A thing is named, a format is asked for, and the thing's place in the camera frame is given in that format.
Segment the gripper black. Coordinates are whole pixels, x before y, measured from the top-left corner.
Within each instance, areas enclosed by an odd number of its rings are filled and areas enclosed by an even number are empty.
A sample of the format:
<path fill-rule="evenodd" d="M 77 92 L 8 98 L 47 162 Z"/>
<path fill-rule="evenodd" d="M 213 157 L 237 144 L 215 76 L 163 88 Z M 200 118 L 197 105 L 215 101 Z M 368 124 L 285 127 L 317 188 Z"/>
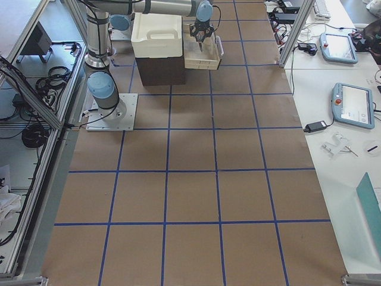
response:
<path fill-rule="evenodd" d="M 195 39 L 210 38 L 214 32 L 214 26 L 209 21 L 196 21 L 190 25 L 190 35 Z"/>

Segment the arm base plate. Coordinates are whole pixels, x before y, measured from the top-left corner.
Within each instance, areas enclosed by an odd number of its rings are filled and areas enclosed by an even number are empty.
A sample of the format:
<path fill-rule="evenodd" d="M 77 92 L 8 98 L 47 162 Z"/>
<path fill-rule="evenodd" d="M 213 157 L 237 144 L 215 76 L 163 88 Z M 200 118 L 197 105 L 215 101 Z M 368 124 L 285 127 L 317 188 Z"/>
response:
<path fill-rule="evenodd" d="M 120 102 L 115 111 L 105 119 L 105 110 L 98 110 L 89 114 L 90 123 L 86 125 L 89 132 L 118 132 L 132 131 L 135 124 L 138 94 L 120 94 Z"/>

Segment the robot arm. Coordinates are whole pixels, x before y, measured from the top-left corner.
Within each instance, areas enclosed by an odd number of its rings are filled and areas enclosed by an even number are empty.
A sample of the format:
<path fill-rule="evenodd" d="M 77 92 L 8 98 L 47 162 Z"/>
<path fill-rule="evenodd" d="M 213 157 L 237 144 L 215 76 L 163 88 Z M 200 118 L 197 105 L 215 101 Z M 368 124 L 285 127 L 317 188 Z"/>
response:
<path fill-rule="evenodd" d="M 211 37 L 214 27 L 210 24 L 213 15 L 212 1 L 82 1 L 86 7 L 88 52 L 85 56 L 85 73 L 89 92 L 98 105 L 102 120 L 122 118 L 126 106 L 121 103 L 118 87 L 110 73 L 107 40 L 109 16 L 168 14 L 195 17 L 190 26 L 190 35 L 202 45 Z"/>
<path fill-rule="evenodd" d="M 132 25 L 128 16 L 122 14 L 113 14 L 110 16 L 109 20 L 112 27 L 121 32 L 128 31 Z"/>

